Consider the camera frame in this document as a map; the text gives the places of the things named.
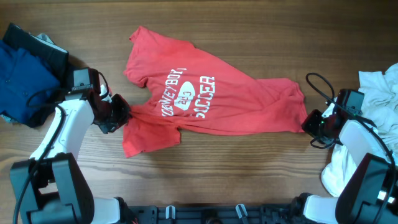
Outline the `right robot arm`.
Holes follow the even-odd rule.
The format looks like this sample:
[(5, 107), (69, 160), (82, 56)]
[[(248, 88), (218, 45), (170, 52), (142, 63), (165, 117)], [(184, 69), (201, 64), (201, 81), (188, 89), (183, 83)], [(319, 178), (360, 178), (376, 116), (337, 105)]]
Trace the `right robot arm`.
[(292, 206), (317, 223), (397, 223), (397, 167), (375, 124), (362, 116), (364, 94), (343, 89), (325, 117), (313, 110), (303, 130), (313, 147), (345, 146), (357, 168), (339, 197), (302, 195)]

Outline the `red printed t-shirt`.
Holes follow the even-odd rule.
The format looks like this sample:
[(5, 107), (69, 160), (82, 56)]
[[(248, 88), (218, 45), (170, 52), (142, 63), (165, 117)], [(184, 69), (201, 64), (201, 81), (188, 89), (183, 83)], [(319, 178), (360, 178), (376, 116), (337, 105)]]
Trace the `red printed t-shirt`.
[(125, 76), (151, 96), (131, 106), (126, 157), (176, 146), (181, 130), (241, 136), (302, 131), (307, 117), (298, 83), (255, 79), (190, 42), (139, 27)]

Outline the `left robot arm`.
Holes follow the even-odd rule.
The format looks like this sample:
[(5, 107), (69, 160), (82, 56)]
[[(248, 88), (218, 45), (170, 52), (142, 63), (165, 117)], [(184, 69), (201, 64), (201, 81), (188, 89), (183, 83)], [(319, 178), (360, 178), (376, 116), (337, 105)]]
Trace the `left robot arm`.
[(10, 180), (16, 205), (13, 223), (137, 223), (121, 197), (94, 197), (78, 164), (91, 125), (104, 134), (130, 119), (130, 107), (112, 95), (104, 75), (94, 68), (73, 72), (72, 87), (51, 103), (55, 117), (41, 145), (28, 160), (13, 163)]

